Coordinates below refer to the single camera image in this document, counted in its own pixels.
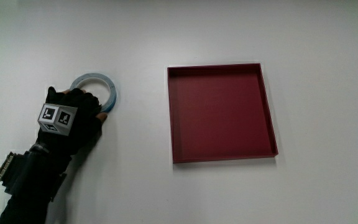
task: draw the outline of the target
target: plastic ring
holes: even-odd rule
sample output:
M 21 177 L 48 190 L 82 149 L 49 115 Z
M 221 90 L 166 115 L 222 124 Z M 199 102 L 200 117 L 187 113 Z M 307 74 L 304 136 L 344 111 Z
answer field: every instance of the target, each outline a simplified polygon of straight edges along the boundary
M 78 77 L 76 80 L 74 80 L 73 84 L 71 84 L 70 90 L 78 88 L 85 80 L 89 80 L 92 78 L 97 78 L 99 80 L 102 80 L 103 82 L 105 82 L 105 84 L 108 87 L 110 87 L 110 97 L 109 97 L 108 101 L 101 108 L 101 112 L 108 113 L 114 107 L 114 105 L 116 104 L 116 100 L 117 100 L 116 86 L 111 81 L 111 79 L 109 79 L 109 77 L 99 74 L 99 73 L 87 73 L 85 75 Z

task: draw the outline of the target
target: black glove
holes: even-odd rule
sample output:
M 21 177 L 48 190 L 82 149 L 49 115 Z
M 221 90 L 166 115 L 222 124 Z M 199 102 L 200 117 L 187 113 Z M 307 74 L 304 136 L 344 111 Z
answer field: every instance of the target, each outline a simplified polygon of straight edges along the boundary
M 101 130 L 102 121 L 96 117 L 101 105 L 97 97 L 91 93 L 84 93 L 78 88 L 64 94 L 57 93 L 53 87 L 49 87 L 45 102 L 78 108 L 68 136 L 43 132 L 41 129 L 38 131 L 37 143 L 51 151 L 51 156 L 56 158 L 55 168 L 60 173 L 66 169 L 71 160 L 70 155 L 76 154 Z

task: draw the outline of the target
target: red tray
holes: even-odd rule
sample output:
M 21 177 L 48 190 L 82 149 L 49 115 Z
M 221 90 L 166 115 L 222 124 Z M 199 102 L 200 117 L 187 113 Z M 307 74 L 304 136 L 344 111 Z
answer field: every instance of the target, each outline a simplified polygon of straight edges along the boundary
M 173 163 L 275 157 L 260 64 L 168 68 Z

